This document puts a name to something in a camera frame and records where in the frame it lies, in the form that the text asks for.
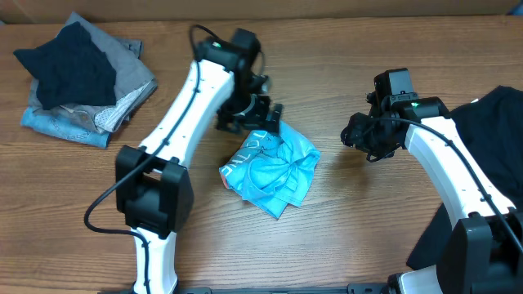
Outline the light blue t-shirt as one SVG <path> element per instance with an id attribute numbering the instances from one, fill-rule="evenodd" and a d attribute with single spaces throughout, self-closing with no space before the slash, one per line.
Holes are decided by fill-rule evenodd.
<path id="1" fill-rule="evenodd" d="M 280 122 L 277 135 L 251 131 L 219 173 L 227 189 L 278 219 L 288 205 L 302 205 L 319 160 L 304 135 Z"/>

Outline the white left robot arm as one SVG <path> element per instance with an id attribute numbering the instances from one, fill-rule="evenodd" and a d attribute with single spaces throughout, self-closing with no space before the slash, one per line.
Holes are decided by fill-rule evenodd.
<path id="1" fill-rule="evenodd" d="M 177 98 L 139 144 L 115 161 L 116 206 L 136 244 L 133 293 L 174 293 L 176 235 L 194 203 L 189 167 L 208 126 L 230 133 L 279 132 L 283 107 L 272 105 L 269 78 L 253 72 L 262 53 L 255 33 L 235 30 L 228 41 L 211 33 L 191 44 L 194 59 Z"/>

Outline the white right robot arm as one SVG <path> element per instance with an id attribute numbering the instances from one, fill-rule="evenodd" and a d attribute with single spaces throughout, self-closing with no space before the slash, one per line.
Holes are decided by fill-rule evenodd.
<path id="1" fill-rule="evenodd" d="M 452 233 L 442 257 L 423 269 L 393 274 L 387 283 L 357 283 L 349 293 L 520 293 L 522 214 L 494 187 L 459 137 L 438 97 L 422 98 L 406 68 L 377 75 L 366 100 L 341 133 L 367 161 L 408 150 L 436 187 Z"/>

